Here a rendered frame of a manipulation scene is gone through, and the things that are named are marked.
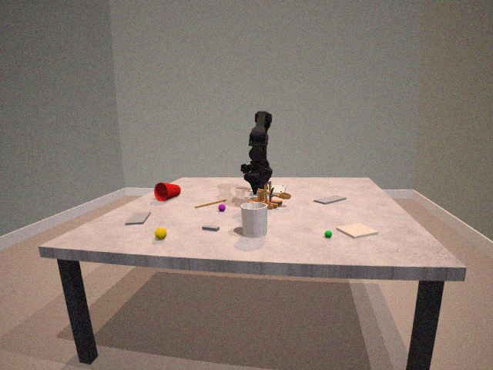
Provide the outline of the orange toy catapult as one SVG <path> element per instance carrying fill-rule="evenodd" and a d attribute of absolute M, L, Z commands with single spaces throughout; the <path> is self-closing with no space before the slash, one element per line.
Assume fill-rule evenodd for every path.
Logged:
<path fill-rule="evenodd" d="M 281 199 L 286 199 L 289 200 L 291 198 L 291 195 L 289 193 L 280 193 L 280 195 L 277 195 L 273 193 L 273 189 L 271 186 L 271 181 L 268 183 L 264 184 L 264 190 L 261 190 L 258 188 L 257 191 L 257 198 L 254 198 L 250 200 L 247 203 L 252 203 L 252 202 L 259 202 L 259 203 L 265 203 L 267 204 L 267 209 L 273 209 L 279 207 L 283 201 L 282 200 L 272 200 L 272 197 L 279 197 Z M 267 191 L 267 185 L 269 184 L 269 192 Z M 267 199 L 267 194 L 269 194 L 269 200 Z"/>

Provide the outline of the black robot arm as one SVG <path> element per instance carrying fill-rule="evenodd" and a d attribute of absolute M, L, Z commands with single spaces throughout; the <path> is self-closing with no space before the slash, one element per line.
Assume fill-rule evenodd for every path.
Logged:
<path fill-rule="evenodd" d="M 256 126 L 252 128 L 250 133 L 249 146 L 252 146 L 252 149 L 249 151 L 249 157 L 254 161 L 265 158 L 267 161 L 265 163 L 265 168 L 270 168 L 267 160 L 267 144 L 269 138 L 267 130 L 270 128 L 270 123 L 272 123 L 272 115 L 267 111 L 259 111 L 255 114 L 255 122 L 257 122 Z M 241 165 L 243 174 L 248 173 L 251 170 L 253 170 L 252 163 L 249 165 Z"/>

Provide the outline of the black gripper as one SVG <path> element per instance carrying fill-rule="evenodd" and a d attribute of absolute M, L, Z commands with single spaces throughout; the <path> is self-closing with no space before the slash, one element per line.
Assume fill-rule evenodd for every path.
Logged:
<path fill-rule="evenodd" d="M 250 173 L 244 174 L 244 179 L 250 183 L 253 194 L 257 194 L 258 186 L 261 181 L 262 190 L 264 190 L 264 184 L 268 183 L 271 174 L 273 171 L 270 168 L 265 168 L 265 163 L 267 161 L 264 159 L 260 159 L 258 161 L 250 161 L 253 164 L 253 170 Z"/>

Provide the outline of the white cylindrical cup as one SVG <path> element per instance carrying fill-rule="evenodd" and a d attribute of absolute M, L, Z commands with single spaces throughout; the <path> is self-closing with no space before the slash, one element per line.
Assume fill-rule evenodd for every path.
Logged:
<path fill-rule="evenodd" d="M 267 204 L 252 202 L 241 205 L 243 235 L 259 238 L 267 235 Z"/>

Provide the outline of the yellow ball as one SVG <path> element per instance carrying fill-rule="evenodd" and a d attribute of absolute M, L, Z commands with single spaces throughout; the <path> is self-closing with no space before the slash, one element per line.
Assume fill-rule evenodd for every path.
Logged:
<path fill-rule="evenodd" d="M 166 236 L 166 230 L 163 227 L 159 227 L 156 230 L 155 235 L 158 239 L 162 240 Z"/>

